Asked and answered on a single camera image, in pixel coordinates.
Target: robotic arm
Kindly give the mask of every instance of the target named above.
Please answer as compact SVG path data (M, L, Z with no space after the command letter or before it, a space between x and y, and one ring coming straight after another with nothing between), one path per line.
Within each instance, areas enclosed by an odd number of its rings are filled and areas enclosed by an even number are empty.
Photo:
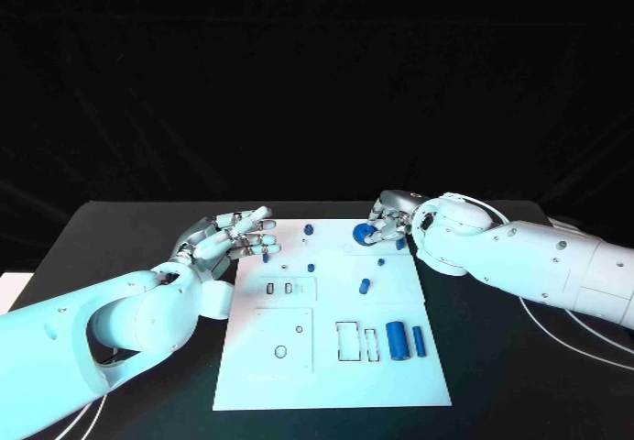
M496 224L485 207L496 214ZM356 242L411 233L417 257L439 272L470 273L511 294L634 328L634 250L580 231L511 222L486 203L446 193L384 191Z
M204 218L172 259L0 316L0 438L25 438L103 397L184 346L199 315L227 319L234 287L217 280L231 261L280 252L269 208ZM96 361L88 332L139 352Z

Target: white pegboard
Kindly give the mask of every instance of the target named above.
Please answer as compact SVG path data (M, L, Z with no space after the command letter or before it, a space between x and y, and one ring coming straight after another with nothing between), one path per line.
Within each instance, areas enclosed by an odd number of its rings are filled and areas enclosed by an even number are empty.
M312 236L305 235L307 223L315 228ZM394 242L361 246L352 237L358 223L279 220L282 252L269 263L260 257L241 260L217 411L452 405L410 250L397 250ZM377 264L380 258L384 266ZM309 264L315 264L312 273ZM367 295L359 293L364 278L372 282ZM279 286L299 280L303 290L287 294ZM269 282L277 283L273 295L266 293ZM339 361L336 323L344 321L359 325L359 362ZM413 355L405 361L390 358L391 321L405 324ZM427 357L417 357L416 325ZM377 330L380 362L368 359L368 328ZM276 356L280 345L287 349L283 359Z

